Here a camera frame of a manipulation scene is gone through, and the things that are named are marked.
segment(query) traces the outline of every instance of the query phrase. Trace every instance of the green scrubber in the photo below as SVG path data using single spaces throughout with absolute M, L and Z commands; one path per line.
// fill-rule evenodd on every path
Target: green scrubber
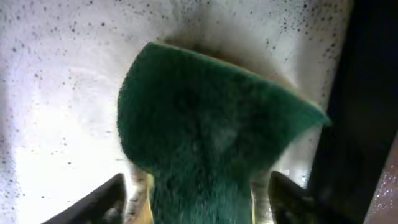
M 119 93 L 124 153 L 154 176 L 154 223 L 252 223 L 251 177 L 304 130 L 328 122 L 273 82 L 149 43 Z

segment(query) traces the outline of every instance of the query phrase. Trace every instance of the dirty surface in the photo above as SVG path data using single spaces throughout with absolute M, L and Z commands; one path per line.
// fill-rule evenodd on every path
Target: dirty surface
M 147 42 L 205 46 L 289 79 L 325 108 L 351 7 L 349 0 L 2 0 L 0 223 L 41 223 L 115 173 L 130 173 L 116 98 Z M 291 145 L 275 169 L 304 186 L 318 134 Z M 129 183 L 132 197 L 136 185 Z M 272 219 L 265 187 L 259 177 L 259 223 Z

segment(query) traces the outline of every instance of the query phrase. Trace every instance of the green sponge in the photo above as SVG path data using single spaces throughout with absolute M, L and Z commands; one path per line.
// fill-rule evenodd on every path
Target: green sponge
M 123 151 L 155 179 L 154 223 L 252 223 L 251 177 L 325 122 L 273 82 L 158 43 L 137 56 L 118 100 Z

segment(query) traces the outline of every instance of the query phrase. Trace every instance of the green fabric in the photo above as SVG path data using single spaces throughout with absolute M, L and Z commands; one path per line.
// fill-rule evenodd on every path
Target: green fabric
M 155 43 L 137 56 L 118 101 L 123 151 L 155 178 L 156 224 L 252 223 L 251 177 L 325 122 L 273 82 Z

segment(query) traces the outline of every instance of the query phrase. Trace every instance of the black object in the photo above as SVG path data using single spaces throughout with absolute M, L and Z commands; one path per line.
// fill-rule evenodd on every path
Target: black object
M 315 214 L 318 223 L 364 221 L 398 130 L 397 12 L 398 1 L 356 1 L 331 92 L 328 114 L 334 125 L 322 131 L 308 189 L 281 174 L 270 180 L 278 224 L 310 223 L 289 220 L 298 209 Z
M 126 190 L 117 174 L 92 193 L 43 224 L 122 224 Z

